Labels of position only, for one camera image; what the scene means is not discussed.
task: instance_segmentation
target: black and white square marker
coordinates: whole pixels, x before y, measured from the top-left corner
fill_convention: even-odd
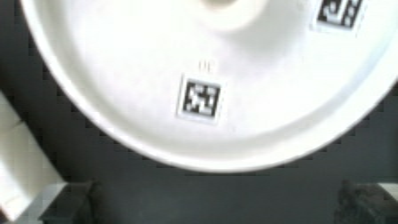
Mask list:
[[[361,21],[367,0],[324,0],[317,24],[337,29],[354,30]]]
[[[198,121],[216,121],[223,85],[194,78],[184,80],[178,114]]]

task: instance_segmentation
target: black object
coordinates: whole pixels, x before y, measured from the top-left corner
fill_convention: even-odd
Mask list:
[[[93,183],[68,184],[40,217],[43,224],[95,224],[91,208]]]
[[[398,201],[379,184],[344,182],[335,224],[398,224]]]
[[[0,210],[0,224],[4,224],[6,222],[8,222],[8,218],[6,218],[4,212]]]

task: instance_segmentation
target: dark gray background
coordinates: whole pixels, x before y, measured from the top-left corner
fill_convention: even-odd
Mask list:
[[[17,5],[0,0],[0,88],[67,180],[102,183],[102,223],[331,224],[342,180],[398,180],[398,90],[356,130],[285,167],[244,175],[180,170],[113,141],[72,105]]]

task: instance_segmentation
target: center hole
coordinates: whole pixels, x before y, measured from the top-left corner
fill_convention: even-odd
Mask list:
[[[203,2],[212,9],[221,9],[226,8],[237,0],[203,0]]]

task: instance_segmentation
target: white disc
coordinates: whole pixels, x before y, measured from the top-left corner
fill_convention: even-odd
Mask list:
[[[397,80],[397,0],[22,0],[93,122],[164,163],[239,172],[303,158]]]

